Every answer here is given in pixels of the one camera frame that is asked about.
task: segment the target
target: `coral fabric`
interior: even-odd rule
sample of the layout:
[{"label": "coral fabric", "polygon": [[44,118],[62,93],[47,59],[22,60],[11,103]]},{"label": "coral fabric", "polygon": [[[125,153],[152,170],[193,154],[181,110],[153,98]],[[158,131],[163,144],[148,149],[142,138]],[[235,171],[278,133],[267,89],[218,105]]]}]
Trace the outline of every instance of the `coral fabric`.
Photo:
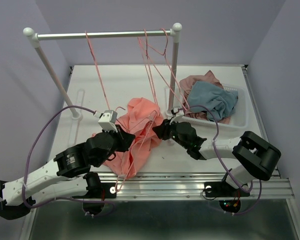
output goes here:
[{"label": "coral fabric", "polygon": [[[188,95],[193,87],[193,85],[198,82],[206,82],[213,84],[219,88],[224,89],[220,81],[215,77],[213,72],[209,70],[205,75],[190,75],[180,81],[180,87],[184,91],[184,97],[187,99]],[[207,115],[204,112],[197,112],[193,113],[191,111],[185,111],[185,116],[193,118],[193,119],[201,119],[201,120],[207,120]],[[224,119],[220,120],[219,123],[221,124],[229,124],[231,117],[225,117]]]},{"label": "coral fabric", "polygon": [[118,176],[125,177],[128,174],[127,179],[135,176],[146,164],[151,149],[161,143],[152,128],[160,125],[163,120],[157,104],[143,97],[131,99],[127,113],[119,117],[117,123],[126,132],[134,134],[135,140],[129,151],[116,152],[116,157],[112,161],[105,161],[104,165]]}]

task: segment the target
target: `laundry basket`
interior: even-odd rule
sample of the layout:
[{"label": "laundry basket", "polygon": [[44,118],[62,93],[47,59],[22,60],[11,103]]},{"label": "laundry basket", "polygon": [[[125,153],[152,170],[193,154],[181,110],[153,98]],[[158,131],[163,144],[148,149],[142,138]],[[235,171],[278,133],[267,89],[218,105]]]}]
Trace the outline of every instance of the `laundry basket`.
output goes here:
[{"label": "laundry basket", "polygon": [[[224,124],[224,123],[219,123],[219,126],[223,129],[227,129],[229,131],[235,131],[235,130],[244,130],[248,127],[248,122],[249,122],[249,113],[248,113],[248,93],[247,91],[239,86],[233,86],[233,85],[228,85],[228,84],[222,84],[223,89],[226,91],[237,91],[238,92],[238,101],[234,107],[235,113],[231,116],[231,120],[229,124]],[[168,102],[169,102],[169,88],[165,87],[165,99],[166,99],[166,115],[167,117],[171,117],[171,110],[168,109]],[[180,99],[180,101],[183,103],[184,100],[180,93],[176,90],[176,95]],[[174,101],[174,107],[179,107],[180,103],[175,100]],[[208,120],[202,120],[202,119],[196,119],[192,117],[187,117],[184,116],[182,118],[183,122],[189,122],[191,124],[195,125],[202,125],[202,126],[207,126],[207,127],[215,127],[216,124],[214,121],[208,121]]]}]

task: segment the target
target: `gray wall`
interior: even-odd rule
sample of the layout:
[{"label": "gray wall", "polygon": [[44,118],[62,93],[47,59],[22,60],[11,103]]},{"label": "gray wall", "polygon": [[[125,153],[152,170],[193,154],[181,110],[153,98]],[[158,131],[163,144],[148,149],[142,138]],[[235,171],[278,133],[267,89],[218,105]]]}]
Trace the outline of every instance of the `gray wall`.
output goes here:
[{"label": "gray wall", "polygon": [[[171,28],[180,64],[248,64],[285,0],[36,0],[53,33]],[[94,40],[100,64],[140,64],[135,38]],[[165,38],[150,43],[163,48]],[[85,40],[58,41],[66,60],[92,64]],[[158,63],[164,59],[156,58]]]},{"label": "gray wall", "polygon": [[[33,0],[0,0],[0,180],[6,181],[24,174],[31,144],[62,103],[45,67],[23,36],[24,27],[50,32]],[[42,47],[66,84],[69,65],[58,45],[44,42]],[[55,126],[39,141],[32,170],[46,160]],[[23,218],[8,221],[0,217],[0,240],[19,239],[22,223]]]},{"label": "gray wall", "polygon": [[300,0],[287,0],[256,51],[248,75],[269,140],[282,152],[300,210]]}]

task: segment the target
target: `gray-blue towel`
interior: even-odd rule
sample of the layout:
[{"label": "gray-blue towel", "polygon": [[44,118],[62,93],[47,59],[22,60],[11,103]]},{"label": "gray-blue towel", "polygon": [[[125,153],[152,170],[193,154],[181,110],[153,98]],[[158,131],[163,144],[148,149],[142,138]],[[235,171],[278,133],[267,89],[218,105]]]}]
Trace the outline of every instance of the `gray-blue towel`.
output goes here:
[{"label": "gray-blue towel", "polygon": [[[216,120],[231,116],[235,113],[235,105],[238,101],[237,91],[225,91],[222,88],[204,81],[197,81],[193,86],[187,97],[189,106],[203,105],[208,108]],[[191,112],[199,113],[206,112],[203,107],[191,107]],[[209,112],[206,117],[213,121],[214,118]]]}]

